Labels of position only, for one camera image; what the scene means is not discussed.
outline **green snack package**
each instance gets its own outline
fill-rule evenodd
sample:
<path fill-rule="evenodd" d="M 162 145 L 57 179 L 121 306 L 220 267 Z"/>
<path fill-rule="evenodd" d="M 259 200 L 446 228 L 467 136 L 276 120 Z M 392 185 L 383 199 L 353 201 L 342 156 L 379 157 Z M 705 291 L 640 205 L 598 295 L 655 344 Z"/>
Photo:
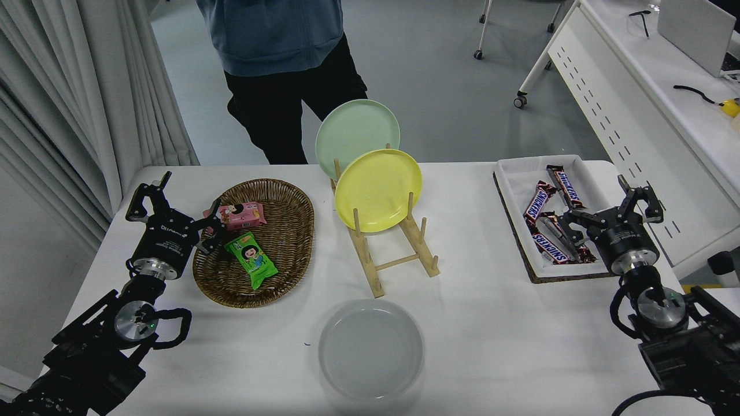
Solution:
<path fill-rule="evenodd" d="M 275 269 L 275 265 L 267 258 L 251 232 L 230 241 L 224 248 L 239 259 L 239 263 L 249 274 L 252 289 L 258 289 L 265 279 L 278 273 L 278 269 Z"/>

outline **laptop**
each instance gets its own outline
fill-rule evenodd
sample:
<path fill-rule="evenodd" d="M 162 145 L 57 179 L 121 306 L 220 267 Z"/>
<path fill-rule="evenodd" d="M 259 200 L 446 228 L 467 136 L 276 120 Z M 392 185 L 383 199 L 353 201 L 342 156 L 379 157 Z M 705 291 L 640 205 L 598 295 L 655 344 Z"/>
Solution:
<path fill-rule="evenodd" d="M 664 0 L 658 33 L 713 76 L 735 75 L 740 74 L 735 22 L 733 15 L 709 0 Z"/>

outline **black pants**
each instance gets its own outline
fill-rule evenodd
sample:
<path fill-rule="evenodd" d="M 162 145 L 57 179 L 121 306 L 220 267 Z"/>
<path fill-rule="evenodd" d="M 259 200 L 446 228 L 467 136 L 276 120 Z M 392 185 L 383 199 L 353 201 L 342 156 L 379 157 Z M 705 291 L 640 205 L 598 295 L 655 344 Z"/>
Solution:
<path fill-rule="evenodd" d="M 301 145 L 301 101 L 323 121 L 341 104 L 367 98 L 346 36 L 321 65 L 310 70 L 250 77 L 225 74 L 234 94 L 226 107 L 270 164 L 308 163 Z"/>

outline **gray floor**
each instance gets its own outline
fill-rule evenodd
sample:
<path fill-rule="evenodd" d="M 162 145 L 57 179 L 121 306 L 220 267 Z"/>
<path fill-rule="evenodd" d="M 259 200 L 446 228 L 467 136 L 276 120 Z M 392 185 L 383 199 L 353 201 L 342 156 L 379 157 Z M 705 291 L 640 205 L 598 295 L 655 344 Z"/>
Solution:
<path fill-rule="evenodd" d="M 526 110 L 512 105 L 549 39 L 545 28 L 556 4 L 496 0 L 482 61 L 472 57 L 482 0 L 344 0 L 343 6 L 369 96 L 395 113 L 401 149 L 419 162 L 550 154 L 608 160 L 557 73 L 543 74 Z M 201 163 L 265 164 L 225 110 L 229 92 L 195 2 L 161 1 L 152 27 Z M 311 162 L 319 125 L 306 110 L 303 143 Z M 34 378 L 91 256 L 2 171 L 0 189 L 0 215 L 6 219 L 0 224 L 0 366 Z M 694 278 L 704 283 L 706 276 Z"/>

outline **snickers bar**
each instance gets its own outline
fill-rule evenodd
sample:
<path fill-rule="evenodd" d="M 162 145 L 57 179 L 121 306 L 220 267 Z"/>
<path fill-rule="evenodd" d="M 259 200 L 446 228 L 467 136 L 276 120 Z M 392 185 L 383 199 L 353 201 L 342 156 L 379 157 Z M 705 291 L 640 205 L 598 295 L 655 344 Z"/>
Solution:
<path fill-rule="evenodd" d="M 596 261 L 596 256 L 591 253 L 591 250 L 582 244 L 575 246 L 572 241 L 568 239 L 568 236 L 562 230 L 562 227 L 558 223 L 557 215 L 555 212 L 543 212 L 539 215 L 539 220 L 545 223 L 545 226 L 552 231 L 558 240 L 565 246 L 565 248 L 578 260 L 579 263 L 593 263 Z"/>
<path fill-rule="evenodd" d="M 545 181 L 537 182 L 537 187 L 534 190 L 534 196 L 532 197 L 532 200 L 529 201 L 527 209 L 524 211 L 524 219 L 527 221 L 528 225 L 533 226 L 537 222 L 539 213 L 542 211 L 542 208 L 545 207 L 545 204 L 550 200 L 550 197 L 555 194 L 555 192 L 557 192 L 556 187 L 548 184 Z"/>
<path fill-rule="evenodd" d="M 571 180 L 568 179 L 568 175 L 562 166 L 556 166 L 549 164 L 547 166 L 548 173 L 553 182 L 555 182 L 560 190 L 562 190 L 562 198 L 565 201 L 565 205 L 568 205 L 570 209 L 584 209 L 583 201 L 579 198 L 576 189 L 573 187 Z"/>
<path fill-rule="evenodd" d="M 541 232 L 533 230 L 532 240 L 537 245 L 539 252 L 545 253 L 548 258 L 552 259 L 553 264 L 568 264 L 573 263 L 573 258 L 565 254 L 558 246 L 553 244 L 549 238 L 545 237 Z"/>

